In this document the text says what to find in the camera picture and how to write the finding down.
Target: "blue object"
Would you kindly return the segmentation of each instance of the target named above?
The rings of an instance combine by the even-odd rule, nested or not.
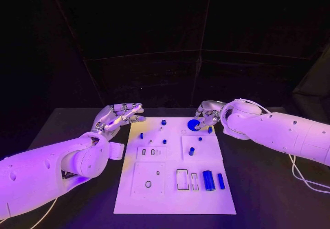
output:
[[[194,154],[194,148],[190,148],[188,155],[191,156]]]
[[[219,183],[220,183],[220,189],[224,189],[224,183],[223,183],[223,178],[222,178],[220,173],[217,173],[217,178],[219,178]]]
[[[203,171],[203,179],[204,179],[206,191],[213,191],[214,190],[214,181],[213,181],[211,172],[209,170]]]
[[[197,131],[194,129],[194,127],[200,124],[200,122],[196,120],[196,119],[191,119],[188,122],[187,122],[187,128],[191,130],[191,131]]]

